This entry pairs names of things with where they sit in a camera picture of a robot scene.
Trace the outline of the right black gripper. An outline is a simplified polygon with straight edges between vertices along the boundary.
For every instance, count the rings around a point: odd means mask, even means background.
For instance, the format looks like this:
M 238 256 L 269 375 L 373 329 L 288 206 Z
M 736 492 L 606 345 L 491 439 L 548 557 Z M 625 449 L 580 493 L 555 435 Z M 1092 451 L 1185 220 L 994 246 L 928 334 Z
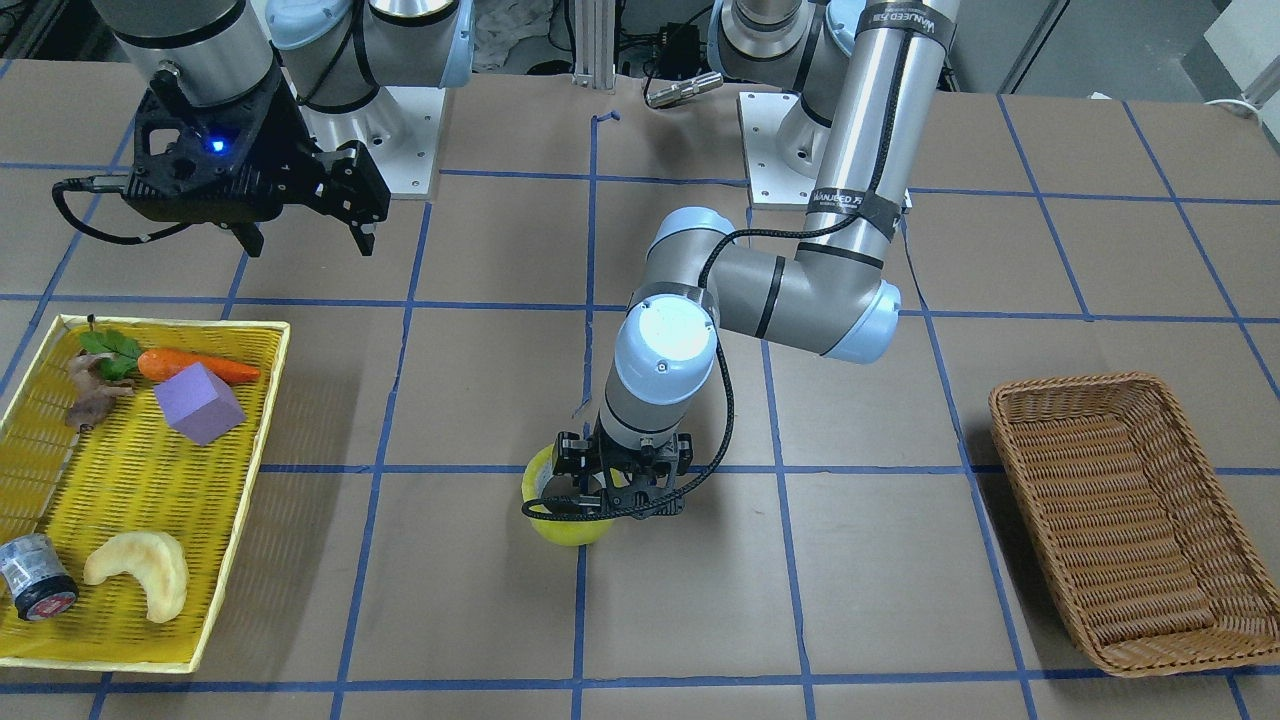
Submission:
M 280 72 L 209 108 L 187 99 L 177 73 L 156 72 L 134 115 L 125 202 L 154 222 L 221 223 L 248 258 L 264 250 L 259 222 L 301 202 L 342 222 L 369 258 L 390 190 L 366 143 L 317 149 Z

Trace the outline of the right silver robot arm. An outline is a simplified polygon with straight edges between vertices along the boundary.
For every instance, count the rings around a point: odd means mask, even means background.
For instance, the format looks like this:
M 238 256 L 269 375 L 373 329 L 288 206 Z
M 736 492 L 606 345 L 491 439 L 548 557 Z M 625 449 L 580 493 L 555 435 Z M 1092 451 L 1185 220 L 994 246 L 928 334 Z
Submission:
M 466 85 L 471 1 L 97 1 L 148 87 L 124 174 L 52 187 L 114 193 L 157 231 L 78 232 L 138 246 L 192 225 L 230 232 L 252 258 L 288 206 L 340 222 L 358 251 L 394 197 L 428 192 L 426 91 Z

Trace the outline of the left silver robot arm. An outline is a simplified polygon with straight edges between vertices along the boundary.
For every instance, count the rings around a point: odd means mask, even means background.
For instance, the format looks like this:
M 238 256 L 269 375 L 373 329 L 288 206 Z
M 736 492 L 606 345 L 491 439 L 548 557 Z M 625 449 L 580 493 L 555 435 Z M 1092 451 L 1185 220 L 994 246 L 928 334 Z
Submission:
M 956 1 L 718 1 L 708 59 L 735 79 L 818 101 L 824 132 L 804 223 L 739 229 L 719 213 L 672 211 L 655 233 L 643 281 L 614 342 L 589 436 L 561 433 L 524 515 L 604 521 L 676 515 L 707 474 L 684 475 L 681 432 L 696 395 L 719 374 L 733 389 L 723 332 L 849 363 L 878 360 L 899 323 L 901 293 L 883 277 L 908 182 L 954 41 Z

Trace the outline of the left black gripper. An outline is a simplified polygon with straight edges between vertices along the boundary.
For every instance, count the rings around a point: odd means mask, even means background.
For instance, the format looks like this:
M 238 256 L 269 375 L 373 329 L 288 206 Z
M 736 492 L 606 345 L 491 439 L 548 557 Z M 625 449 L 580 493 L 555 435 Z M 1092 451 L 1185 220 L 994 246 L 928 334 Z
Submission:
M 566 497 L 585 511 L 573 516 L 552 514 L 556 519 L 644 519 L 675 516 L 684 511 L 684 492 L 677 479 L 692 461 L 692 437 L 677 432 L 662 445 L 643 441 L 628 448 L 602 428 L 588 438 L 562 430 L 553 443 L 553 473 L 573 477 L 580 495 Z

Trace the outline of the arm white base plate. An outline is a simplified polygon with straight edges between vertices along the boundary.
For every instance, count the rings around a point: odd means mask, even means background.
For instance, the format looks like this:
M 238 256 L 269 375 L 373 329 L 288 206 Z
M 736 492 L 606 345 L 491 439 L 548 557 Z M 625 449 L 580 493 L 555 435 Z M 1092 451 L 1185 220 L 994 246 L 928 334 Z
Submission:
M 321 149 L 364 142 L 397 200 L 429 200 L 445 119 L 444 88 L 384 87 L 364 108 L 330 114 L 302 108 Z
M 739 119 L 754 210 L 804 211 L 815 188 L 829 128 L 797 94 L 742 91 Z

